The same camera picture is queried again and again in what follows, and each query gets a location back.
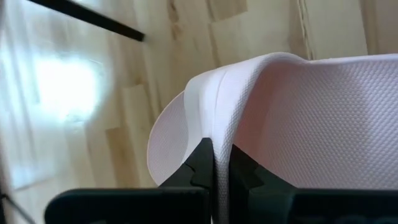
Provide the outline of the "wooden shelf with black frame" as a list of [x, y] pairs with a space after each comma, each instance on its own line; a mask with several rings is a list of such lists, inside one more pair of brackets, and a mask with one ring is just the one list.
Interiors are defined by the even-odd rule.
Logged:
[[29, 0], [43, 7], [60, 12], [75, 19], [87, 22], [96, 27], [123, 35], [138, 42], [143, 42], [145, 34], [124, 25], [114, 19], [106, 17], [96, 11], [88, 9], [71, 0]]

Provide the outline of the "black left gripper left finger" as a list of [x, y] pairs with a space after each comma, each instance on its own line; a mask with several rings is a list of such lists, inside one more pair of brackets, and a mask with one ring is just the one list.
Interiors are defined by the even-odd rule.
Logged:
[[68, 190], [47, 205], [45, 224], [211, 224], [213, 162], [204, 138], [159, 187]]

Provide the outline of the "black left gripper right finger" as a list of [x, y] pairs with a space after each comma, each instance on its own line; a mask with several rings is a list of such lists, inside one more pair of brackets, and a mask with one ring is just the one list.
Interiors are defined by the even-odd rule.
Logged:
[[296, 188], [233, 146], [229, 224], [398, 224], [398, 190]]

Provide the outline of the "pink slide sandal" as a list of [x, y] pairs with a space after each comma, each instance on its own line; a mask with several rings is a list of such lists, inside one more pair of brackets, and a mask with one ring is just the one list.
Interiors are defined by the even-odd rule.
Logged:
[[204, 138], [213, 143], [220, 223], [233, 146], [297, 187], [398, 190], [398, 54], [271, 53], [193, 77], [150, 132], [154, 182]]

